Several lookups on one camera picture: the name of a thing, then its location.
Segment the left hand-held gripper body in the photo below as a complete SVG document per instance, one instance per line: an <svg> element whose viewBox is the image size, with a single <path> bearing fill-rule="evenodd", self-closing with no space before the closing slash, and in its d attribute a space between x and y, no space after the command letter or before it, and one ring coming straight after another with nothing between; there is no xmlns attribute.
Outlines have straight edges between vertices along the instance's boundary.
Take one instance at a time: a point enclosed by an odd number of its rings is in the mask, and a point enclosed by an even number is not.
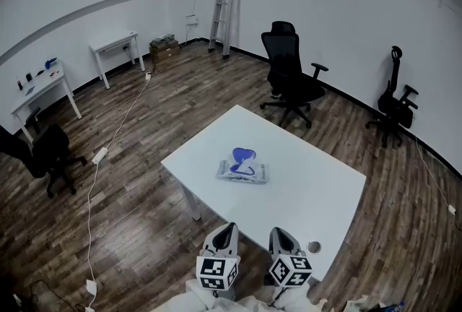
<svg viewBox="0 0 462 312"><path fill-rule="evenodd" d="M206 290L229 291L237 278L240 256L196 257L196 279Z"/></svg>

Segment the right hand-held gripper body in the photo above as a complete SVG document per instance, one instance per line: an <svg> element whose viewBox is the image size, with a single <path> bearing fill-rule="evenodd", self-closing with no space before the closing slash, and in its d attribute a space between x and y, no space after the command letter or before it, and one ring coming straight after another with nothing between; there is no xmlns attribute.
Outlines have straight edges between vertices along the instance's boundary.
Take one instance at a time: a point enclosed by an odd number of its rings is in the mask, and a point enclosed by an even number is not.
<svg viewBox="0 0 462 312"><path fill-rule="evenodd" d="M297 254L277 254L271 256L273 264L269 274L274 284L280 287L302 287L308 282L313 269L305 252Z"/></svg>

